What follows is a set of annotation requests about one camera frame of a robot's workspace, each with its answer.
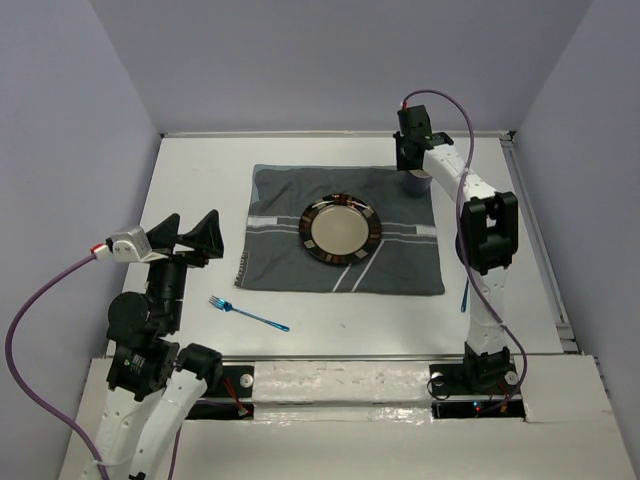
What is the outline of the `purple white cup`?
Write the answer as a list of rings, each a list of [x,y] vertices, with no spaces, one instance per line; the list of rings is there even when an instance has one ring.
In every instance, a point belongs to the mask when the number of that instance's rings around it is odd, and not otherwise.
[[[432,177],[423,170],[409,170],[404,172],[402,188],[406,195],[420,198],[429,192],[431,182]]]

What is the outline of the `dark rimmed dinner plate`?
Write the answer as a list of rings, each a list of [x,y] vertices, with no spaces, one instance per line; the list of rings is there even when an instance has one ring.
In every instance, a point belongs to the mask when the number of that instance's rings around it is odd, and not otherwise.
[[[382,244],[382,224],[364,200],[334,193],[309,204],[299,219],[302,247],[314,259],[349,266],[371,257]]]

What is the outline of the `grey striped cloth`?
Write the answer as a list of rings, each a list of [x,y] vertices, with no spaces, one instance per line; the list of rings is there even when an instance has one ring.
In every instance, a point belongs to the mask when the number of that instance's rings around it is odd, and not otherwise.
[[[393,167],[256,166],[235,285],[444,294],[430,178]]]

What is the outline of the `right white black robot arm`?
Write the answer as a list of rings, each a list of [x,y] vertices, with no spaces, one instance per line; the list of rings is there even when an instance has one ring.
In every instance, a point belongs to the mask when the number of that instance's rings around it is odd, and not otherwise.
[[[404,105],[397,115],[397,167],[426,173],[455,203],[455,246],[467,270],[470,315],[460,379],[468,390],[482,392],[511,367],[502,313],[507,269],[519,246],[518,199],[474,173],[452,138],[432,130],[424,106]]]

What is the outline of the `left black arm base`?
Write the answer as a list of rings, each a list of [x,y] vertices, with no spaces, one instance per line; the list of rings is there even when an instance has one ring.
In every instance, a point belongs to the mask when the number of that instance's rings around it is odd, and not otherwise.
[[[225,364],[221,380],[196,401],[189,420],[238,421],[254,416],[252,399],[255,380],[253,364]]]

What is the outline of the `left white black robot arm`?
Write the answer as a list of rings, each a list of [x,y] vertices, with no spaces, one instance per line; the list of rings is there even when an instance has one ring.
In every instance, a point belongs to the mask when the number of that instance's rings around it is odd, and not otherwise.
[[[108,391],[84,479],[152,479],[172,437],[201,395],[221,383],[222,356],[208,347],[167,341],[180,328],[186,275],[224,253],[219,213],[191,231],[172,214],[150,231],[136,226],[94,248],[97,258],[145,263],[142,293],[124,292],[108,309],[106,337],[116,345]]]

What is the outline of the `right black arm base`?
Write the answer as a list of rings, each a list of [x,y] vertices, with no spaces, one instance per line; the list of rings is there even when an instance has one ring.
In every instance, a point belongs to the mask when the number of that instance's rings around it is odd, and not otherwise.
[[[427,393],[436,420],[525,418],[519,376],[508,348],[478,355],[467,346],[456,362],[429,366]]]

